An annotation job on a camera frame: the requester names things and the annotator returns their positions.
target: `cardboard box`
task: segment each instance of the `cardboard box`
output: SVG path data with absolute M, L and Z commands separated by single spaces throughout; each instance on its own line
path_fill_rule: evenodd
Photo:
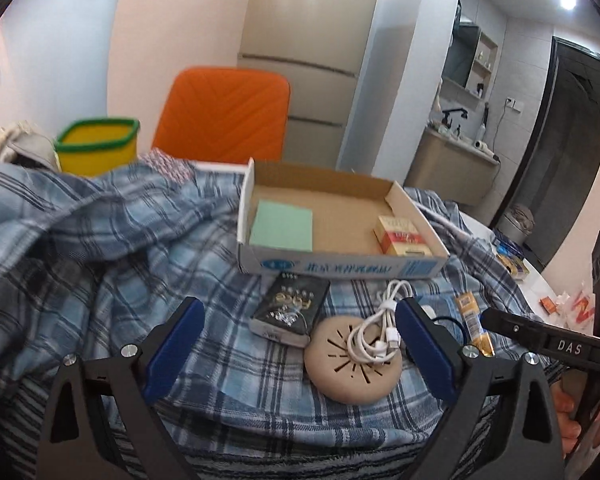
M 314 212 L 314 250 L 250 246 L 258 202 L 273 200 Z M 376 240 L 380 215 L 409 218 L 433 256 L 388 256 Z M 429 222 L 397 182 L 354 173 L 249 161 L 238 212 L 238 264 L 242 272 L 298 274 L 340 280 L 432 278 L 449 253 Z

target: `refrigerator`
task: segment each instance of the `refrigerator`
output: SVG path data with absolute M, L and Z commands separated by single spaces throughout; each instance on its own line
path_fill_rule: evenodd
M 249 0 L 238 66 L 283 75 L 283 159 L 335 168 L 376 0 Z

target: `yellow bin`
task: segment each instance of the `yellow bin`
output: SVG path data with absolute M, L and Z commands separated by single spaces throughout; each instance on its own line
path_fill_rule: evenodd
M 98 176 L 136 160 L 140 122 L 103 118 L 77 121 L 54 143 L 62 171 Z

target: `blue logo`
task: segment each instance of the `blue logo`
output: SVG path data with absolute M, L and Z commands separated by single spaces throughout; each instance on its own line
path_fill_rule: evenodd
M 266 260 L 260 262 L 260 265 L 271 270 L 289 270 L 293 269 L 295 263 L 290 262 L 289 260 Z

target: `plaid tablecloth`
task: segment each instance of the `plaid tablecloth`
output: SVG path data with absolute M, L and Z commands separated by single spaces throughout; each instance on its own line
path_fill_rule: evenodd
M 270 280 L 236 265 L 241 181 L 160 156 L 93 180 L 0 165 L 0 440 L 24 476 L 35 474 L 62 357 L 115 354 L 185 296 L 203 301 L 206 327 L 157 409 L 202 478 L 396 478 L 413 461 L 443 407 L 407 359 L 387 398 L 344 406 L 308 381 L 302 351 L 248 330 Z M 410 194 L 464 228 L 455 205 Z M 490 251 L 435 227 L 452 257 L 434 280 L 412 285 L 437 314 L 461 319 L 453 298 L 471 291 L 481 309 L 532 316 Z M 385 286 L 334 282 L 322 315 L 369 316 Z M 493 342 L 499 356 L 523 352 Z M 142 476 L 115 404 L 108 411 L 130 471 Z M 459 474 L 483 444 L 490 412 Z

